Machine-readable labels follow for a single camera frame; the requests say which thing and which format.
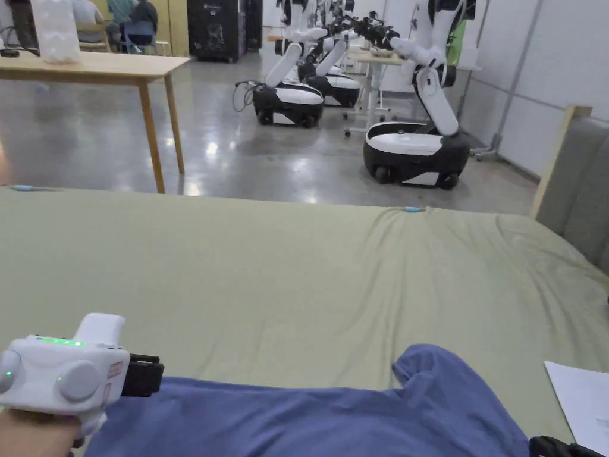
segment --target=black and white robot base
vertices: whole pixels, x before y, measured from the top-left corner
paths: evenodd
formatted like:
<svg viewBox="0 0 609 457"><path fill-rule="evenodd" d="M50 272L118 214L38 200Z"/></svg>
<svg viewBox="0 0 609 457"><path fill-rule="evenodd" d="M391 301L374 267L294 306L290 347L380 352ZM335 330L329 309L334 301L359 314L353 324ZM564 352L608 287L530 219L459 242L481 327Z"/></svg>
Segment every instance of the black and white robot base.
<svg viewBox="0 0 609 457"><path fill-rule="evenodd" d="M253 104L260 124L284 124L310 129L323 113L323 98L316 89L297 83L265 87L253 94Z"/></svg>
<svg viewBox="0 0 609 457"><path fill-rule="evenodd" d="M353 108L359 100L359 84L343 74L308 77L306 83L319 90L326 106Z"/></svg>
<svg viewBox="0 0 609 457"><path fill-rule="evenodd" d="M457 132L441 136L425 124L386 122L366 135L364 163L380 183L405 183L453 189L470 156L471 146Z"/></svg>

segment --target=tabletop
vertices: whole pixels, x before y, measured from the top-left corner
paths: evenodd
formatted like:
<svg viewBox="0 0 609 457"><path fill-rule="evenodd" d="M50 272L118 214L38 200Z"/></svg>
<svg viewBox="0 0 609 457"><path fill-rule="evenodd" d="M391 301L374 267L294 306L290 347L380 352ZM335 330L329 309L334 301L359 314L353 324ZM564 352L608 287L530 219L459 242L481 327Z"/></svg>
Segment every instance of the tabletop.
<svg viewBox="0 0 609 457"><path fill-rule="evenodd" d="M19 57L0 58L0 72L15 71L160 78L190 60L187 57L112 54L106 52L81 52L80 58L81 62L78 63L53 65L46 63L41 57L21 51Z"/></svg>
<svg viewBox="0 0 609 457"><path fill-rule="evenodd" d="M380 63L382 65L402 65L405 59L400 58L397 54L393 54L391 57L380 57L378 55L372 55L370 51L351 51L347 52L347 58L355 60L357 62L364 63Z"/></svg>
<svg viewBox="0 0 609 457"><path fill-rule="evenodd" d="M401 58L398 56L398 54L393 54L391 57L379 57L377 55L372 55L370 51L354 51L352 49L347 52L347 58L355 60L356 62L380 63L381 65L403 65L405 62L407 62L406 59ZM465 71L481 70L479 66L466 65L457 65L457 69Z"/></svg>

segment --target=wrist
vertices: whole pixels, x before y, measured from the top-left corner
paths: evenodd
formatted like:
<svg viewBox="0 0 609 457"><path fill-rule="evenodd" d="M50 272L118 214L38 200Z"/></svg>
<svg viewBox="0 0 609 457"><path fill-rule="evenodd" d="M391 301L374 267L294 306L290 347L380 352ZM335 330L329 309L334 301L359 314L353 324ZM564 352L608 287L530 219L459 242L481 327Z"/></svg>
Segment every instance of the wrist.
<svg viewBox="0 0 609 457"><path fill-rule="evenodd" d="M77 417L16 409L0 413L0 457L65 456L79 436Z"/></svg>

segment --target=wrinkled fabric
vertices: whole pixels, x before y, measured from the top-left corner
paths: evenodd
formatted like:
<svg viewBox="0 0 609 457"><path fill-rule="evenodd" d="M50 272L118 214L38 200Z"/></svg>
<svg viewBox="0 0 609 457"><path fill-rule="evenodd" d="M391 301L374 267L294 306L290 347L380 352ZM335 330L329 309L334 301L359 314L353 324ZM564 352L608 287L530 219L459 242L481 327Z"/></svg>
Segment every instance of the wrinkled fabric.
<svg viewBox="0 0 609 457"><path fill-rule="evenodd" d="M87 457L528 456L525 434L459 357L413 345L401 389L281 389L166 378L123 398Z"/></svg>

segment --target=person sitting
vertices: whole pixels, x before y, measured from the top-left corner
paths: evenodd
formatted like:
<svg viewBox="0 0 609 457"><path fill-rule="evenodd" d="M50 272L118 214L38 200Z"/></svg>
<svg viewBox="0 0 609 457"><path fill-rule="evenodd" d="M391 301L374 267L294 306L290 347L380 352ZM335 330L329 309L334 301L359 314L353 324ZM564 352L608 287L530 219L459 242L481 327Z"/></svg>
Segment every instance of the person sitting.
<svg viewBox="0 0 609 457"><path fill-rule="evenodd" d="M120 25L130 20L129 15L137 4L137 0L108 0L108 11L112 13L113 19L106 27L106 33L112 46L119 46L121 40Z"/></svg>
<svg viewBox="0 0 609 457"><path fill-rule="evenodd" d="M72 13L77 24L103 24L104 17L90 0L72 0ZM78 32L83 43L99 43L104 40L102 32Z"/></svg>
<svg viewBox="0 0 609 457"><path fill-rule="evenodd" d="M152 29L155 35L158 29L158 13L157 9L148 0L138 0L138 4L129 15L131 22L150 22L152 23ZM121 38L124 41L125 37L125 23L120 24ZM133 35L129 34L129 39L136 46L148 46L151 44L153 38L147 35Z"/></svg>

